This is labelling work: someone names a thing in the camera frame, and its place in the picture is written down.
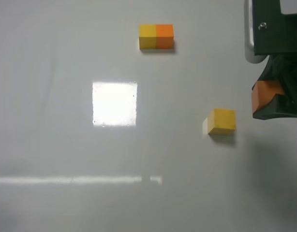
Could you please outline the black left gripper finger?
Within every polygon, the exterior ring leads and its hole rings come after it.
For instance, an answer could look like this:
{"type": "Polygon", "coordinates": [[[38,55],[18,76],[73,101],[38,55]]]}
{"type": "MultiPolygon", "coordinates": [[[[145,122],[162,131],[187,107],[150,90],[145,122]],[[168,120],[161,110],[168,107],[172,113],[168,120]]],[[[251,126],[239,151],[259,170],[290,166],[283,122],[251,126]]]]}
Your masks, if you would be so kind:
{"type": "Polygon", "coordinates": [[[297,54],[270,56],[257,81],[266,80],[278,81],[285,96],[275,95],[266,106],[252,114],[253,118],[297,118],[297,54]]]}

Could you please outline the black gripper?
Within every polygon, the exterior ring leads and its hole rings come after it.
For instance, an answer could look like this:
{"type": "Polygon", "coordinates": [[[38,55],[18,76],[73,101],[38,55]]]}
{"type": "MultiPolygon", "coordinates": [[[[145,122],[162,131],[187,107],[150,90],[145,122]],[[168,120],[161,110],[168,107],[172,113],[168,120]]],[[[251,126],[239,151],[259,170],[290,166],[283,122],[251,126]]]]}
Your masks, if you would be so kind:
{"type": "Polygon", "coordinates": [[[283,14],[279,0],[252,1],[254,53],[297,54],[297,14],[283,14]]]}

